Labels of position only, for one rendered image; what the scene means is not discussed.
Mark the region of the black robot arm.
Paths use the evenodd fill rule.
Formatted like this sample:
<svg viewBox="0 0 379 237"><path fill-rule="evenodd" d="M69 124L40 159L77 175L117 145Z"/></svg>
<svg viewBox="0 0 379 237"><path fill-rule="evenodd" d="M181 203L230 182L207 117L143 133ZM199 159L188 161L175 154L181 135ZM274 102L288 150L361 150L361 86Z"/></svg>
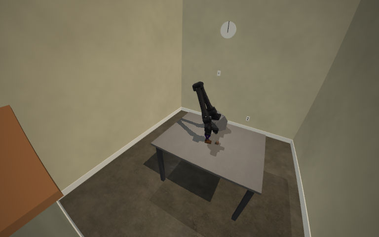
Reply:
<svg viewBox="0 0 379 237"><path fill-rule="evenodd" d="M199 81L195 84L193 84L193 90L196 91L199 104L201 107L202 112L202 120L204 123L204 131L211 134L211 131L213 131L215 134L218 133L218 128L212 127L212 119L219 120L221 117L221 114L217 113L217 110L215 107L213 107L208 99L208 96L204 90L204 83ZM207 108L206 108L207 107ZM205 116L205 117L204 117ZM211 116L211 117L210 117Z"/></svg>

